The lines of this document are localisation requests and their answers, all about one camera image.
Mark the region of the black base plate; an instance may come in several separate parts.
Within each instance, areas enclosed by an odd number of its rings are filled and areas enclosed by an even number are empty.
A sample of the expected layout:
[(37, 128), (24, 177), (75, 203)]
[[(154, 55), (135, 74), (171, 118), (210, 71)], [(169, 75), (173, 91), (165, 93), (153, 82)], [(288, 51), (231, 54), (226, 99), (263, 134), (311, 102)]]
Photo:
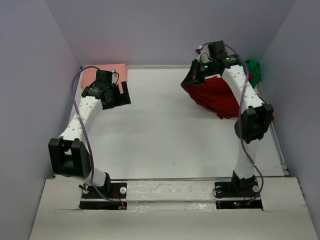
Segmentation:
[(232, 189), (231, 181), (218, 181), (214, 183), (212, 195), (215, 197), (217, 210), (242, 210), (263, 209), (260, 196), (257, 196), (260, 188), (256, 181), (253, 186), (245, 187), (240, 192)]
[(81, 210), (126, 210), (128, 184), (124, 181), (111, 181), (110, 190), (86, 184), (79, 185), (82, 190), (79, 202)]

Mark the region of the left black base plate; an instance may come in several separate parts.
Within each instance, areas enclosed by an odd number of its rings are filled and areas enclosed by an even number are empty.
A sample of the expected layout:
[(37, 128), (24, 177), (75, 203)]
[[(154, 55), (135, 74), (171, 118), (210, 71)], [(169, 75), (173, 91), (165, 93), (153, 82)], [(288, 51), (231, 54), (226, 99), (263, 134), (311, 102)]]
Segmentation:
[(110, 190), (86, 184), (79, 185), (82, 190), (79, 202), (81, 210), (126, 210), (128, 184), (124, 181), (111, 181)]

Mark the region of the folded pink t shirt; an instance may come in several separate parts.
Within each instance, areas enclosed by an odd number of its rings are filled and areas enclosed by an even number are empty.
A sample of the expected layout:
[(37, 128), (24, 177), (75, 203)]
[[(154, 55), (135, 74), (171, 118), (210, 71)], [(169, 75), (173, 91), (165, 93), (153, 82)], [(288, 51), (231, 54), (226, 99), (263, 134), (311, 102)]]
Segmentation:
[[(119, 73), (118, 86), (121, 94), (124, 93), (122, 88), (122, 82), (126, 82), (128, 79), (128, 68), (125, 63), (118, 64), (97, 64), (95, 67), (105, 70), (105, 71), (116, 71)], [(96, 69), (89, 68), (83, 72), (83, 77), (81, 80), (81, 87), (84, 89), (89, 86), (96, 79)]]

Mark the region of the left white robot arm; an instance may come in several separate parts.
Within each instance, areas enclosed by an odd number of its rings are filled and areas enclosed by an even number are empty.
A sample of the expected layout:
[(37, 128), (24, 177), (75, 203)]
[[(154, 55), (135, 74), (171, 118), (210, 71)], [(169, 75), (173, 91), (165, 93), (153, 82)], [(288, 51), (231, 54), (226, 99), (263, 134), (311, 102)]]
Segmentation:
[(89, 132), (101, 111), (130, 103), (125, 81), (121, 84), (94, 82), (86, 87), (66, 129), (48, 143), (54, 174), (79, 179), (93, 187), (97, 196), (108, 196), (111, 191), (110, 175), (94, 166)]

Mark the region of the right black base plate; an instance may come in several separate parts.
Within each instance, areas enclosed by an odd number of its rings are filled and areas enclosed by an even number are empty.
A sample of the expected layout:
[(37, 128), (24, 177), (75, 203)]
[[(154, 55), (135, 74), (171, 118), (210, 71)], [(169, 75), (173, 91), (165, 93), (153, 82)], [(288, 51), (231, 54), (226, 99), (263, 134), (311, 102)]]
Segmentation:
[(215, 197), (217, 210), (242, 210), (263, 209), (260, 196), (257, 196), (260, 188), (256, 181), (253, 186), (245, 187), (240, 192), (232, 189), (231, 181), (218, 181), (214, 183), (212, 195)]

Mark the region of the red t shirt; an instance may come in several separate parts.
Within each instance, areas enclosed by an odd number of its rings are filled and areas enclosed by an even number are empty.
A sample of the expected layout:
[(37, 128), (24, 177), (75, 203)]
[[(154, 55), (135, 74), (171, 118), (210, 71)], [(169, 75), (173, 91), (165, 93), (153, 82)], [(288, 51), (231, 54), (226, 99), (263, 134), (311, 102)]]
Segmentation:
[(221, 77), (211, 77), (204, 84), (182, 87), (194, 102), (217, 114), (220, 119), (239, 116), (239, 104), (228, 84)]

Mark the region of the green t shirt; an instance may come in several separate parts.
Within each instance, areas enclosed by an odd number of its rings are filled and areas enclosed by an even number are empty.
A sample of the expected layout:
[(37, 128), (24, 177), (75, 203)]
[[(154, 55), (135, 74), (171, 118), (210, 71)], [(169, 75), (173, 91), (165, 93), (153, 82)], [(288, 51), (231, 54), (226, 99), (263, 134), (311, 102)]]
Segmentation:
[(262, 79), (260, 62), (253, 59), (248, 59), (245, 61), (245, 63), (249, 72), (248, 80), (251, 86), (255, 89)]

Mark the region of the white front cover board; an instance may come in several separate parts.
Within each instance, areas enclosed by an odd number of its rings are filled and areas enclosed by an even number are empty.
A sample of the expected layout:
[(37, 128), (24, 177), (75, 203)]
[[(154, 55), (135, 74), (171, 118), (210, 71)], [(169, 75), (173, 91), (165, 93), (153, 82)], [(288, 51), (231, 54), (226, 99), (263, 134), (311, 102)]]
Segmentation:
[(126, 210), (82, 210), (74, 180), (45, 182), (33, 240), (315, 240), (293, 177), (267, 177), (261, 209), (217, 209), (213, 181), (127, 183)]

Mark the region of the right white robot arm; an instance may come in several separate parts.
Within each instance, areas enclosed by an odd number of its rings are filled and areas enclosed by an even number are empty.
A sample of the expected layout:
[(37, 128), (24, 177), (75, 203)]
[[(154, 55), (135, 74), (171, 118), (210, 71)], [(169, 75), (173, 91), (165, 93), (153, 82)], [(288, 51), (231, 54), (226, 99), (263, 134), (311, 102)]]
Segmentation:
[(249, 71), (245, 62), (236, 54), (223, 54), (208, 62), (195, 58), (182, 81), (182, 87), (203, 85), (209, 77), (221, 77), (239, 104), (238, 119), (234, 131), (239, 139), (237, 162), (230, 181), (215, 183), (213, 194), (217, 199), (253, 198), (260, 196), (263, 183), (255, 174), (257, 149), (272, 121), (273, 106), (264, 103), (249, 83)]

